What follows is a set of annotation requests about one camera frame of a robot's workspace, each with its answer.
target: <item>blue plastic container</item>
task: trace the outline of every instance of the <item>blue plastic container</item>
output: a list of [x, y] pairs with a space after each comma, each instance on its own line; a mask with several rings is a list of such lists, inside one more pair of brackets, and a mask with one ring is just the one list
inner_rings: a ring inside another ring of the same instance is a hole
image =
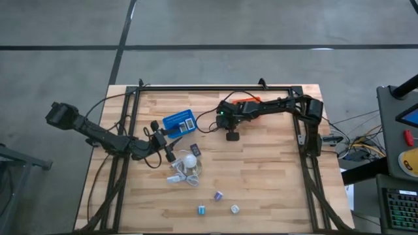
[[163, 118], [164, 129], [178, 129], [177, 132], [168, 135], [169, 138], [177, 138], [196, 130], [196, 120], [191, 110], [184, 110]]

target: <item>white cube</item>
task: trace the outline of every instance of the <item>white cube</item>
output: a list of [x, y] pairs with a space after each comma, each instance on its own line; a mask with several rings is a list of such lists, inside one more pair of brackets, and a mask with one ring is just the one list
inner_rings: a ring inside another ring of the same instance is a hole
[[237, 205], [231, 206], [231, 211], [233, 213], [238, 213], [240, 211], [240, 208]]

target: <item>gray floor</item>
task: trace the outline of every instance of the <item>gray floor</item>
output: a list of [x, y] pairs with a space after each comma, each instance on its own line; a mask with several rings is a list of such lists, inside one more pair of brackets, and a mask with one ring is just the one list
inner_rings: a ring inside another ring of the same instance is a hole
[[[0, 0], [0, 46], [118, 44], [128, 5]], [[417, 22], [408, 0], [143, 0], [127, 44], [418, 43]], [[44, 117], [53, 101], [85, 113], [103, 98], [115, 54], [0, 52], [0, 142], [54, 161], [51, 171], [32, 172], [13, 234], [72, 229], [91, 148], [83, 136], [48, 126]], [[116, 83], [254, 84], [260, 77], [271, 84], [318, 83], [330, 120], [338, 121], [377, 109], [376, 87], [415, 75], [417, 57], [418, 50], [124, 52]], [[91, 119], [98, 121], [99, 113]], [[369, 117], [339, 127], [349, 132]], [[376, 117], [351, 136], [378, 124]], [[378, 216], [373, 185], [356, 185], [357, 215]], [[373, 223], [354, 220], [363, 231], [379, 232]]]

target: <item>keyboard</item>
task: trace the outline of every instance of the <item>keyboard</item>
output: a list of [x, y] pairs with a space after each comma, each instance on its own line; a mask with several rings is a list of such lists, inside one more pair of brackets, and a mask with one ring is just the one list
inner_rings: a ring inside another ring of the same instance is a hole
[[388, 225], [393, 229], [418, 232], [418, 192], [383, 189]]

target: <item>wooden table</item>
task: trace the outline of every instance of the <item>wooden table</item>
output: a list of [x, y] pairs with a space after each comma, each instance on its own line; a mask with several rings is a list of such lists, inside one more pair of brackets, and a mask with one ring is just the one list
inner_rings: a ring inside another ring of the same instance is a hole
[[[302, 85], [305, 94], [322, 100], [318, 85]], [[125, 86], [110, 86], [107, 96], [122, 94]], [[230, 91], [151, 91], [141, 92], [135, 136], [145, 140], [142, 128], [153, 120], [162, 126], [162, 119], [191, 109], [197, 117], [211, 110]], [[262, 100], [286, 97], [281, 91], [254, 91]], [[244, 93], [233, 99], [248, 98]], [[111, 127], [120, 118], [123, 96], [105, 102], [101, 126]], [[215, 113], [199, 119], [199, 127], [208, 129]], [[187, 134], [175, 146], [174, 154], [197, 143], [202, 151], [203, 171], [199, 187], [186, 182], [167, 184], [173, 175], [163, 155], [163, 164], [151, 169], [144, 161], [131, 161], [121, 213], [120, 232], [311, 232], [308, 204], [300, 169], [300, 158], [291, 114], [261, 116], [238, 126], [240, 141], [227, 142], [225, 131]], [[321, 134], [329, 134], [329, 126], [322, 122]], [[86, 224], [87, 198], [99, 165], [106, 157], [102, 149], [95, 149], [87, 174], [75, 228]], [[91, 199], [90, 216], [105, 198], [111, 157], [103, 167]], [[158, 163], [158, 156], [147, 158]], [[344, 222], [353, 227], [351, 212], [338, 166], [333, 153], [322, 153], [319, 168], [325, 196]], [[216, 191], [223, 199], [215, 202]], [[197, 214], [197, 206], [206, 206], [206, 215]], [[230, 207], [240, 207], [233, 215]], [[319, 203], [315, 203], [321, 221]]]

